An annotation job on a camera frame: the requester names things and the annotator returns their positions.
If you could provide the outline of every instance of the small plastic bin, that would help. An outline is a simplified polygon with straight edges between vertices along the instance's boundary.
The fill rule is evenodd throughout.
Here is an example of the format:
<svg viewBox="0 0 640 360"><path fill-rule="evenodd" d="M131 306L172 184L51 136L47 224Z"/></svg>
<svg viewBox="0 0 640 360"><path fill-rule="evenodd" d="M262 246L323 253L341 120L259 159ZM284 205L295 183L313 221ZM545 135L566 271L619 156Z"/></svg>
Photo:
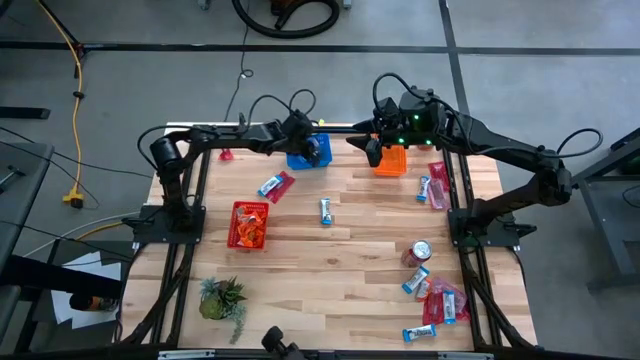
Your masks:
<svg viewBox="0 0 640 360"><path fill-rule="evenodd" d="M255 239L259 245L255 247L248 247L239 245L240 234L238 233L238 214L237 210L239 207L244 206L247 209L248 213L257 212L263 219L264 222L262 224L261 230L264 235L262 238ZM243 250L262 250L264 248L264 243L266 242L267 237L267 219L269 216L269 203L263 202L250 202L250 201L236 201L233 203L233 209L231 210L231 225L229 225L229 236L227 237L227 247L229 249L243 249Z"/></svg>
<svg viewBox="0 0 640 360"><path fill-rule="evenodd" d="M329 134L314 134L311 135L320 146L320 161L318 162L318 167L325 167L331 163L333 160L333 155L331 155L331 142L329 139ZM302 155L291 155L287 154L287 165L292 170L305 170L311 169L310 163L308 163Z"/></svg>
<svg viewBox="0 0 640 360"><path fill-rule="evenodd" d="M407 152L402 145L382 148L382 160L373 173L378 176L402 176L407 173Z"/></svg>

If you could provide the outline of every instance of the gray concrete floor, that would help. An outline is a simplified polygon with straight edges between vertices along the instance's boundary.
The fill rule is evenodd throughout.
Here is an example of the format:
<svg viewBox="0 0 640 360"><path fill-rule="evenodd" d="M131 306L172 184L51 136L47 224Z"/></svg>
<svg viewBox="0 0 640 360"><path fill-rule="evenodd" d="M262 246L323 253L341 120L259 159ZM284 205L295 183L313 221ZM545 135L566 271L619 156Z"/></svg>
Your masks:
<svg viewBox="0 0 640 360"><path fill-rule="evenodd" d="M354 2L334 29L315 38L275 41L250 32L248 43L445 45L436 0ZM266 14L265 1L254 0L254 4L253 13ZM226 0L214 1L208 12L202 12L195 1L175 0L51 0L50 6L81 41L239 44L244 30ZM636 21L640 5L633 0L544 0L542 4L450 0L449 7L459 46L640 46L638 37L632 36L640 30ZM305 6L292 19L292 26L324 13L320 6ZM7 15L0 19L0 39L59 40L31 1L16 1ZM266 15L258 18L268 21ZM87 98L78 122L84 160L151 174L135 150L138 134L167 121L221 120L239 60L239 53L91 53L84 67ZM456 106L447 55L249 53L245 65L255 76L243 81L232 116L247 112L253 99L263 93L286 98L308 87L318 95L315 117L355 122L370 116L370 86L385 71L432 87ZM602 130L601 149L566 161L574 173L603 157L608 145L638 127L637 57L462 56L461 66L472 114L494 131L555 147L575 129ZM43 106L51 108L52 114L47 121L1 120L0 125L74 156L70 123L76 80L72 71L68 52L2 50L0 104ZM380 93L398 96L401 88L385 82ZM283 115L276 105L261 106L263 119ZM0 134L0 139L11 137ZM588 135L577 138L566 151L588 147L592 141ZM73 164L59 162L75 172ZM530 177L503 164L499 170L504 190ZM147 197L148 179L83 171L82 182L101 202L98 210L76 211L62 205L71 180L50 168L28 224L60 233L93 219L135 211ZM539 343L553 350L640 358L638 289L599 295L586 290L587 281L604 277L612 269L580 195L565 206L535 206L517 217L539 229L523 240L521 253ZM128 240L131 235L123 230L97 238ZM25 230L16 253L24 254L48 240ZM89 330L83 338L92 344L105 343L110 331L108 327ZM54 343L56 348L64 347Z"/></svg>

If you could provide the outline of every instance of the orange basket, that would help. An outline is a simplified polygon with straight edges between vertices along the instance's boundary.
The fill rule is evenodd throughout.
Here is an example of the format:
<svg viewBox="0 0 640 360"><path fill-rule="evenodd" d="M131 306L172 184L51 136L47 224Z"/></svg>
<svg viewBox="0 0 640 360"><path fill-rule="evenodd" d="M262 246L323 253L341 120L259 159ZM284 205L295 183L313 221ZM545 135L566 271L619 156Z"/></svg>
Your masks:
<svg viewBox="0 0 640 360"><path fill-rule="evenodd" d="M401 176L407 173L407 152L402 145L382 148L382 160L373 173L378 176Z"/></svg>

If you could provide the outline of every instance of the blue basket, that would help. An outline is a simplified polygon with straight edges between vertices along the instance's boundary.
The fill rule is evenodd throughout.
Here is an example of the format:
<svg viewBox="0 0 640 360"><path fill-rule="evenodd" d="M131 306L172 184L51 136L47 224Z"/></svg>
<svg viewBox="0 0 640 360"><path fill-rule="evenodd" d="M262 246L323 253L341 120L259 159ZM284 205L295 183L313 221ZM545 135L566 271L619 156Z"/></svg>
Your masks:
<svg viewBox="0 0 640 360"><path fill-rule="evenodd" d="M329 141L329 134L315 134L311 135L320 145L320 161L316 167L326 167L333 160L331 155L331 143ZM287 165L293 170L312 169L310 163L308 163L302 155L290 155L287 154Z"/></svg>

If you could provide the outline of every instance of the white paper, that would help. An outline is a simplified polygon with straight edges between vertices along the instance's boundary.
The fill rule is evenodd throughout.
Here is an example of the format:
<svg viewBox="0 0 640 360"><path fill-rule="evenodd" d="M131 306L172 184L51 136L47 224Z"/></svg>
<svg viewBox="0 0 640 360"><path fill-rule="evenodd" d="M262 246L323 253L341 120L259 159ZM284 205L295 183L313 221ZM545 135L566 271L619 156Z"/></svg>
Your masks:
<svg viewBox="0 0 640 360"><path fill-rule="evenodd" d="M88 269L100 268L102 264L100 263L100 252L94 252L90 254L86 254L81 256L73 261L65 263L63 267L67 265L73 264L85 264L86 265L78 265L78 266L69 266L68 269L78 270L87 272ZM53 312L56 315L56 320L58 324L65 322L71 319L71 306L69 306L69 299L71 298L71 294L64 291L51 290L51 299L53 300Z"/></svg>
<svg viewBox="0 0 640 360"><path fill-rule="evenodd" d="M84 264L78 266L68 266L74 264ZM89 274L104 276L114 280L120 280L121 264L115 263L106 266L102 266L100 262L100 252L94 252L81 256L73 261L62 265L68 269L86 272ZM53 300L53 310L56 315L56 321L58 324L72 319L71 328L78 329L85 326L100 324L107 321L113 321L116 319L117 310L111 312L103 311L78 311L71 308L69 305L69 299L71 299L70 293L64 291L51 291L51 298Z"/></svg>
<svg viewBox="0 0 640 360"><path fill-rule="evenodd" d="M87 269L85 272L94 275L104 276L114 280L120 280L120 263L110 264L106 266L101 266L99 268L91 268ZM113 310L111 312L105 311L78 311L71 309L71 328L78 329L85 326L100 324L107 321L113 321L116 319L116 312L118 310Z"/></svg>

